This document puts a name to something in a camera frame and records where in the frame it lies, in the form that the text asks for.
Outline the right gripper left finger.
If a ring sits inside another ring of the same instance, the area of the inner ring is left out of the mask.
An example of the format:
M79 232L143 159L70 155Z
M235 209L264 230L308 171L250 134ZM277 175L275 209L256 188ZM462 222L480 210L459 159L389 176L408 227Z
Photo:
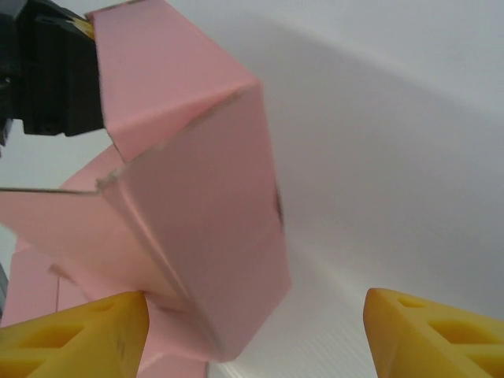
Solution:
M150 318L130 291L1 330L3 377L135 377Z

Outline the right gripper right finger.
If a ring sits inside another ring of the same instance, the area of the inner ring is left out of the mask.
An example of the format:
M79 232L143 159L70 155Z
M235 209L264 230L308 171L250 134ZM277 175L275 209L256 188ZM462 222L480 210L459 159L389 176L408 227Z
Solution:
M381 378L503 375L501 320L372 288L365 296L363 322Z

